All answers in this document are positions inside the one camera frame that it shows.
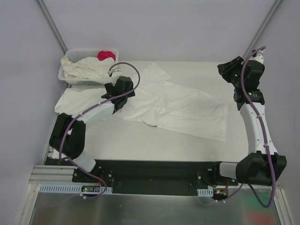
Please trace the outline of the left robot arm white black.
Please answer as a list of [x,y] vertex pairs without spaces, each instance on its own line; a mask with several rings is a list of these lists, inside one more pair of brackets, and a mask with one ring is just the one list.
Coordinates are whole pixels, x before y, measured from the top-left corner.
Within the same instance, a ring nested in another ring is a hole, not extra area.
[[120,76],[115,84],[105,84],[106,94],[97,103],[77,116],[61,113],[55,122],[49,145],[59,152],[59,157],[71,160],[82,168],[83,177],[95,182],[99,171],[96,161],[85,150],[86,131],[102,119],[116,113],[134,97],[134,84],[130,77]]

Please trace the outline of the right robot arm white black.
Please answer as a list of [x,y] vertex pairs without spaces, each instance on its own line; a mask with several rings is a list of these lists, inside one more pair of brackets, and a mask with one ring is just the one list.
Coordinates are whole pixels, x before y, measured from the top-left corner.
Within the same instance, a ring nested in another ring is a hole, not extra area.
[[219,169],[211,173],[211,180],[222,185],[228,178],[239,183],[272,186],[287,165],[285,156],[278,154],[265,119],[265,101],[258,89],[264,73],[262,53],[251,57],[243,67],[244,60],[237,57],[218,65],[222,78],[234,86],[234,101],[240,112],[247,134],[248,155],[238,163],[221,162]]

